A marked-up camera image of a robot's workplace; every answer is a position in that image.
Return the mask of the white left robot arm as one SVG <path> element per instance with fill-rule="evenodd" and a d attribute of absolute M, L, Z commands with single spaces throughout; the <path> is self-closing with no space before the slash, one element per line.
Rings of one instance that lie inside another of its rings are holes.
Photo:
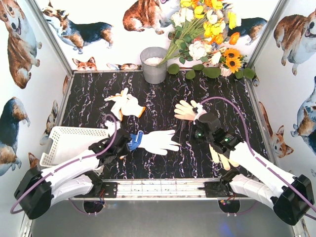
<path fill-rule="evenodd" d="M 41 171 L 29 169 L 14 197 L 29 219 L 41 217 L 51 206 L 72 197 L 90 198 L 104 189 L 94 170 L 129 153 L 131 135 L 118 129 L 110 138 L 91 144 L 68 161 Z"/>

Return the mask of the blue dotted white glove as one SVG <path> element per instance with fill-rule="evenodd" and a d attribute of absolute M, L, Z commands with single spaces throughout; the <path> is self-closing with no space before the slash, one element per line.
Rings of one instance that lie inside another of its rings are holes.
<path fill-rule="evenodd" d="M 143 148 L 147 152 L 156 155 L 167 155 L 167 151 L 179 151 L 181 144 L 172 141 L 175 130 L 152 131 L 145 134 L 139 130 L 137 134 L 130 134 L 131 141 L 128 147 L 131 151 Z"/>

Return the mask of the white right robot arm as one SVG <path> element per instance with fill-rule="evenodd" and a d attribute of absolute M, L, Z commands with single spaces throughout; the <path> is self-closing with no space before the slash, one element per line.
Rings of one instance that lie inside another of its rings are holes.
<path fill-rule="evenodd" d="M 268 206 L 279 219 L 292 226 L 308 210 L 315 210 L 312 184 L 305 175 L 297 177 L 275 166 L 236 134 L 225 131 L 212 113 L 180 109 L 174 112 L 178 119 L 193 121 L 191 139 L 208 144 L 213 161 L 223 164 L 228 173 L 221 183 L 230 192 Z"/>

